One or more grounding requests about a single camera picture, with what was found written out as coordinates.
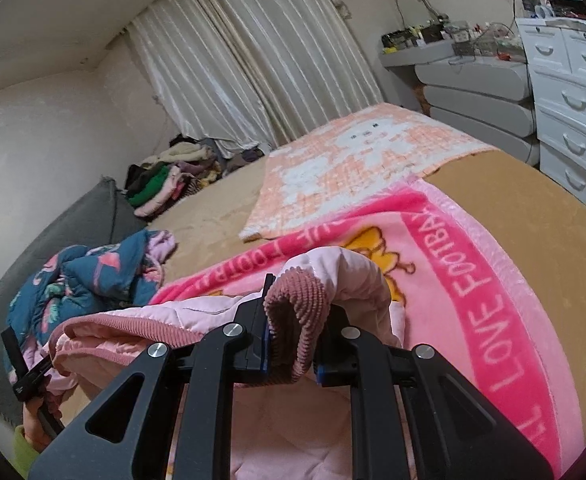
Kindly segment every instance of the green sweater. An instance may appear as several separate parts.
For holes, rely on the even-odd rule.
[[[24,438],[24,426],[15,428],[15,439],[13,440],[13,447],[15,450],[15,459],[11,462],[15,470],[24,478],[28,477],[30,467],[39,456],[26,439]]]
[[[164,181],[166,180],[166,178],[168,176],[169,176],[169,167],[164,166],[160,170],[160,173],[155,175],[149,181],[149,183],[146,184],[146,186],[144,186],[143,190],[141,190],[136,195],[129,197],[128,203],[130,203],[133,207],[140,207],[142,204],[147,203],[149,200],[151,200],[155,195],[157,195],[160,192],[160,190],[162,189],[162,186],[164,185]]]

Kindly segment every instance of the pile of clothes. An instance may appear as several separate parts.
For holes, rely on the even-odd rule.
[[[261,142],[255,148],[250,148],[249,150],[244,150],[242,153],[238,153],[233,158],[229,158],[226,161],[222,177],[255,162],[264,155],[268,155],[270,152],[271,147],[266,142]]]
[[[159,155],[128,168],[126,197],[135,215],[149,220],[165,212],[183,197],[215,182],[222,167],[209,146],[177,137]]]
[[[68,319],[147,305],[164,281],[162,264],[175,246],[170,232],[142,229],[119,244],[94,249],[74,245],[54,254],[26,280],[6,318],[28,368],[44,357],[51,333]],[[14,383],[17,377],[6,355],[5,366]],[[50,389],[67,387],[54,374]]]

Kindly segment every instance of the black clamp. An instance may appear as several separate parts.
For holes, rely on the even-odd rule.
[[[42,396],[42,385],[46,372],[51,370],[53,364],[50,356],[44,357],[31,370],[28,369],[20,343],[15,335],[15,330],[8,327],[2,332],[2,342],[9,357],[10,364],[15,370],[17,381],[12,386],[13,393],[19,402],[28,402],[34,397]],[[64,425],[49,412],[46,403],[38,410],[38,418],[44,431],[51,438],[55,438],[64,429]]]
[[[173,478],[228,480],[233,384],[267,380],[263,299],[274,279],[197,344],[149,346],[42,453],[29,480],[163,478],[185,384]],[[553,478],[545,458],[429,345],[385,346],[332,305],[314,367],[322,386],[351,387],[354,479],[409,479],[396,386],[421,480]]]

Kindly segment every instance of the ceiling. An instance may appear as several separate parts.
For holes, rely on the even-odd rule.
[[[0,0],[0,89],[95,67],[154,0]]]

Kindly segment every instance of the white shelf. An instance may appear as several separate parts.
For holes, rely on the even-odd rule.
[[[379,59],[382,66],[390,68],[394,66],[411,66],[423,63],[430,63],[440,59],[455,56],[453,52],[453,40],[435,41],[424,46],[413,46],[398,50],[391,54],[380,54]]]

